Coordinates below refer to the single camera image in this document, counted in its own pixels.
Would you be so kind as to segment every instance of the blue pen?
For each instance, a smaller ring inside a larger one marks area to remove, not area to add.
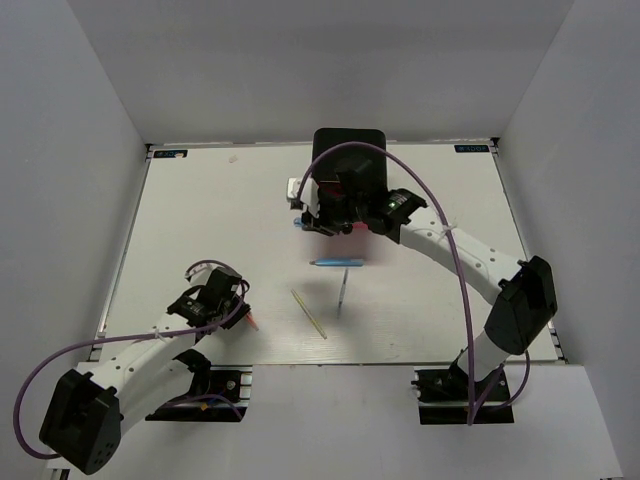
[[[309,265],[315,265],[316,267],[363,267],[364,260],[358,258],[319,258],[312,260]]]

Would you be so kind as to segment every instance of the pen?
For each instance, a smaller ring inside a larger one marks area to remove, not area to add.
[[[362,267],[364,266],[364,260],[357,258],[319,258],[310,261],[309,265],[316,267]]]
[[[338,298],[338,318],[342,310],[342,302],[344,302],[344,294],[347,291],[347,279],[349,278],[349,269],[344,269],[344,277],[342,277],[342,287],[340,287],[340,297]]]

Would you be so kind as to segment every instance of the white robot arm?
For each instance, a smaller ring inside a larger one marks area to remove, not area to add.
[[[303,210],[302,229],[348,234],[353,223],[363,222],[374,233],[426,255],[455,274],[445,227],[434,209],[405,189],[370,188],[375,180],[368,178],[367,161],[349,160],[329,193],[309,178],[298,199],[301,179],[289,179],[287,200],[292,209]],[[451,233],[467,283],[493,307],[474,340],[474,381],[480,382],[510,355],[524,353],[555,314],[553,278],[549,264],[539,257],[525,262],[497,252],[459,228]],[[450,370],[461,377],[461,384],[466,381],[466,349]]]
[[[194,374],[208,373],[223,351],[221,340],[208,334],[222,319],[222,328],[231,328],[249,313],[238,292],[244,280],[234,270],[207,266],[189,281],[191,288],[153,325],[153,336],[58,381],[40,439],[83,473],[100,470],[133,425],[188,392]],[[193,348],[205,336],[206,357]]]

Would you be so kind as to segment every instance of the yellow pencil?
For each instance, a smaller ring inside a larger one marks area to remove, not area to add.
[[[300,295],[298,295],[298,293],[293,288],[291,289],[291,295],[293,295],[293,298],[296,299],[296,302],[298,302],[298,305],[300,305],[300,308],[302,308],[302,311],[305,313],[305,315],[307,316],[307,318],[309,319],[311,324],[314,327],[316,327],[316,330],[318,330],[318,333],[322,336],[322,338],[324,338],[326,340],[327,339],[327,334],[324,333],[324,330],[322,329],[320,324],[317,322],[317,320],[315,318],[313,318],[313,315],[311,315],[311,312],[309,311],[307,306],[302,301],[302,298],[300,298]]]

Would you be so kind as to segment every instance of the white wall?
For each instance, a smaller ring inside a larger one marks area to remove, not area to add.
[[[63,0],[3,2],[0,105],[0,468],[29,479],[42,463],[13,438],[15,394],[42,358],[95,332],[145,148]],[[31,441],[73,363],[28,395]]]
[[[640,478],[640,3],[578,0],[514,114],[499,168],[526,246],[554,267],[556,326]]]
[[[145,141],[500,135],[573,0],[70,0]]]

